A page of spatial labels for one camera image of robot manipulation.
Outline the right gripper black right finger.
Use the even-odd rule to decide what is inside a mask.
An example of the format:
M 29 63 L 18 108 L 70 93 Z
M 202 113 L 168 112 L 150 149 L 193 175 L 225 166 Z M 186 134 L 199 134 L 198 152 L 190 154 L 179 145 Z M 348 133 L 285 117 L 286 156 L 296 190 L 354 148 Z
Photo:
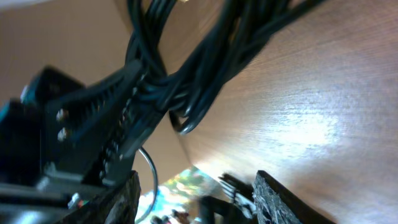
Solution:
M 260 224 L 332 224 L 263 170 L 253 183 L 253 198 Z

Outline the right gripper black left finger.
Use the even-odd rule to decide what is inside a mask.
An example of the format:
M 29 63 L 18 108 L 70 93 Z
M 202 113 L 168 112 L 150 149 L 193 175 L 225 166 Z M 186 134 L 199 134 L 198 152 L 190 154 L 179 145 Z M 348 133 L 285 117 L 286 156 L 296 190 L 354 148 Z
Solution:
M 130 171 L 121 185 L 96 196 L 58 221 L 59 224 L 134 224 L 141 186 L 138 173 Z

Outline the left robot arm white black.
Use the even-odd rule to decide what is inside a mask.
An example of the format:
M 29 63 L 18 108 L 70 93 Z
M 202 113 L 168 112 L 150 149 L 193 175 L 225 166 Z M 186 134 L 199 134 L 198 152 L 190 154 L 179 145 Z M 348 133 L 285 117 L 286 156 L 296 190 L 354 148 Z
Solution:
M 53 223 L 127 181 L 161 116 L 133 60 L 86 86 L 47 66 L 1 109 L 1 222 Z

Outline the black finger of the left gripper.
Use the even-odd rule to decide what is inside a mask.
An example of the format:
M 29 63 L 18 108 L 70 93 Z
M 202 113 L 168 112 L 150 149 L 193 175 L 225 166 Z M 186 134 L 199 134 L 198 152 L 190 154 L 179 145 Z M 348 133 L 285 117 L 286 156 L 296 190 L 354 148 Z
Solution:
M 162 112 L 154 110 L 123 113 L 105 142 L 103 157 L 99 160 L 99 179 L 103 185 L 115 186 L 127 178 L 133 167 L 136 151 L 154 132 L 163 116 Z
M 44 107 L 44 173 L 82 184 L 118 184 L 134 162 L 130 126 L 138 60 L 95 85 L 67 93 Z

